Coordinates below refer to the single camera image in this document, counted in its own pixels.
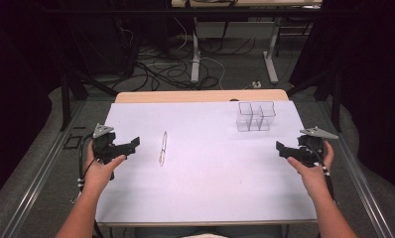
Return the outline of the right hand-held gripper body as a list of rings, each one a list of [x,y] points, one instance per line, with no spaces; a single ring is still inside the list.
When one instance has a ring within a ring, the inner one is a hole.
[[[320,165],[323,162],[325,154],[324,139],[338,139],[338,135],[319,127],[302,129],[301,133],[302,136],[298,138],[298,144],[304,153],[301,163],[308,168]]]

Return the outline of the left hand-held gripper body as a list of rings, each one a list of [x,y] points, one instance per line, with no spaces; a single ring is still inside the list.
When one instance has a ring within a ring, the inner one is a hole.
[[[97,124],[92,133],[93,157],[105,165],[119,156],[127,157],[125,153],[122,153],[119,148],[113,144],[116,138],[113,130],[113,127]]]

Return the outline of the person's left hand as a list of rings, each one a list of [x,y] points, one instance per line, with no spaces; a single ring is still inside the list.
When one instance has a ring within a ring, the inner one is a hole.
[[[110,181],[111,174],[127,159],[127,157],[125,155],[120,155],[112,159],[108,164],[102,164],[94,158],[92,145],[93,143],[90,142],[87,147],[82,192],[90,197],[100,197]]]

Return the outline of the person's right hand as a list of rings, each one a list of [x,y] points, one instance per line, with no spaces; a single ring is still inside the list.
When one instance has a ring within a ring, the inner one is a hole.
[[[296,159],[290,157],[287,162],[302,177],[304,187],[312,200],[330,198],[329,188],[322,166],[307,168]]]

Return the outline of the clear plastic pen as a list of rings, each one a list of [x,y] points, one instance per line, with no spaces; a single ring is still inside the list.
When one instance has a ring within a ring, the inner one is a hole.
[[[159,164],[161,167],[164,165],[164,162],[165,162],[167,142],[168,142],[168,133],[167,133],[167,131],[165,131],[163,134],[162,146],[161,146],[161,151],[160,151],[160,156],[159,156]]]

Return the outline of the clear acrylic compartment organizer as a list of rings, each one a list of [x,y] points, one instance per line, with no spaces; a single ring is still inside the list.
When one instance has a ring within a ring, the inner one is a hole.
[[[239,102],[236,127],[239,132],[269,131],[275,117],[273,101]]]

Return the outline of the black metal stand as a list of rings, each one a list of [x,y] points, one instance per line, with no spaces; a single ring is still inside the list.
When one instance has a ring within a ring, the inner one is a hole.
[[[329,96],[332,97],[330,120],[336,130],[340,129],[340,99],[341,99],[341,72],[336,69],[325,69],[317,73],[315,76],[303,81],[291,89],[287,90],[288,96],[292,96],[297,92],[306,89],[309,86],[318,84],[315,93],[317,101],[325,101]]]
[[[86,73],[70,66],[66,66],[60,72],[61,93],[63,106],[63,124],[61,130],[64,131],[71,121],[70,97],[73,95],[76,100],[84,101],[89,94],[86,91],[85,84],[107,93],[110,96],[117,96],[118,92],[103,83],[97,81]]]

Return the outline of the white table mat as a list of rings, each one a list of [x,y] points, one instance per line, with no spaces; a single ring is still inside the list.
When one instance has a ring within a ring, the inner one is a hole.
[[[269,131],[239,132],[235,102],[114,103],[115,142],[141,144],[101,195],[103,224],[286,223],[313,221],[299,175],[275,148],[294,147],[303,127],[291,101],[275,102]],[[168,133],[164,165],[159,156]]]

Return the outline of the metal floor rail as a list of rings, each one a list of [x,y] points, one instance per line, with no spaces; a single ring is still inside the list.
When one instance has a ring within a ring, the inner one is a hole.
[[[0,238],[53,238],[72,208],[77,194],[77,161],[64,149],[86,103],[77,102],[72,121],[61,129],[61,106],[56,103],[46,125],[30,146],[5,186],[5,228]]]
[[[343,134],[338,132],[332,121],[331,121],[331,109],[326,102],[318,103],[320,111],[327,121],[328,130],[333,134],[337,134],[338,138],[335,140],[337,142],[336,148],[343,152],[343,163],[345,164],[345,168],[349,174],[349,177],[352,180],[352,183],[357,191],[358,197],[366,211],[369,220],[377,234],[378,238],[395,238],[392,230],[389,225],[379,205],[375,196],[373,195],[367,178],[364,175],[361,167],[359,166],[359,162],[355,155],[350,151],[348,144],[345,142]]]

